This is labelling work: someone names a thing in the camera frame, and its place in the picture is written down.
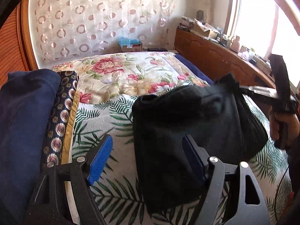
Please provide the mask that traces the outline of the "person's right hand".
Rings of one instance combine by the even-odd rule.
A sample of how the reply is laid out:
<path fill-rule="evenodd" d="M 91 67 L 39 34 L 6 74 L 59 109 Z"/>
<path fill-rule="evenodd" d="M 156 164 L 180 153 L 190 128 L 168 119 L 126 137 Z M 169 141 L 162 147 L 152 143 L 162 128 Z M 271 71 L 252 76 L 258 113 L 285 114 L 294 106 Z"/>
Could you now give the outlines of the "person's right hand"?
<path fill-rule="evenodd" d="M 295 114 L 275 113 L 272 108 L 269 110 L 270 135 L 275 141 L 279 139 L 280 123 L 287 124 L 286 146 L 292 146 L 299 136 L 299 120 Z"/>

